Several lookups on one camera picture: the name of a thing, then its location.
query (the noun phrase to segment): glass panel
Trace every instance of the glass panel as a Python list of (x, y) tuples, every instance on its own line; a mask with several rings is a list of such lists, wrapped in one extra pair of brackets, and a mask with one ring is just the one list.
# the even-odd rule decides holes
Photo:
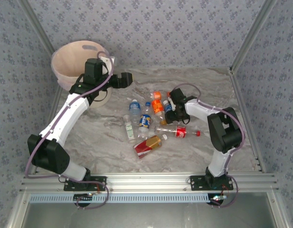
[(78, 210), (69, 203), (30, 204), (22, 228), (276, 227), (265, 193), (241, 193), (225, 209), (204, 203), (108, 203)]

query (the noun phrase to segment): blue cable tray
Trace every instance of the blue cable tray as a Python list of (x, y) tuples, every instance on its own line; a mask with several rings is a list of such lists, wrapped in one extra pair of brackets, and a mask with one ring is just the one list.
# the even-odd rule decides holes
[[(74, 194), (32, 194), (30, 203), (74, 203)], [(89, 203), (101, 203), (106, 194), (94, 195)], [(206, 203), (210, 202), (207, 193), (110, 193), (107, 203)]]

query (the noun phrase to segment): bottle label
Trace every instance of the bottle label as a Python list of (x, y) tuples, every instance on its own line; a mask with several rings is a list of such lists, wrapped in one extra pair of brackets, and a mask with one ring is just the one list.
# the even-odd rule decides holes
[(172, 106), (170, 104), (165, 106), (165, 112), (167, 113), (169, 111), (172, 111)]
[(186, 127), (177, 126), (176, 137), (185, 138), (185, 136), (186, 136)]
[(154, 109), (155, 114), (158, 113), (158, 112), (164, 111), (164, 108), (163, 108), (160, 100), (152, 101), (152, 107)]
[(129, 109), (134, 108), (134, 107), (140, 109), (140, 104), (138, 102), (132, 102), (129, 104)]
[(161, 93), (159, 91), (154, 91), (154, 100), (161, 100)]
[(129, 140), (135, 139), (133, 127), (131, 124), (126, 125), (126, 130), (127, 130), (127, 138)]
[(136, 144), (134, 149), (138, 157), (141, 159), (148, 155), (152, 150), (156, 149), (157, 147), (161, 147), (161, 145), (162, 143), (160, 138), (157, 135), (154, 135), (153, 137)]
[(151, 124), (151, 117), (149, 115), (141, 115), (141, 119), (139, 122), (139, 127), (149, 128)]

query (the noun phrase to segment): white bottle cap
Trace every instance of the white bottle cap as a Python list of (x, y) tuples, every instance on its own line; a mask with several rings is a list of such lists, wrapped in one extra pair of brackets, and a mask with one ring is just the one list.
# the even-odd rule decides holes
[(129, 115), (124, 115), (123, 116), (123, 121), (124, 122), (130, 122), (130, 116)]

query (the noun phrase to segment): red bottle label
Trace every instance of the red bottle label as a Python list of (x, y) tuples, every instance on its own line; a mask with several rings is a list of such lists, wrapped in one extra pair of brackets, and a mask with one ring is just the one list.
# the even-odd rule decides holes
[(176, 137), (184, 138), (186, 136), (186, 127), (177, 126)]
[(138, 143), (134, 146), (134, 149), (139, 158), (146, 156), (151, 150), (161, 146), (161, 140), (158, 136), (154, 135), (153, 137)]

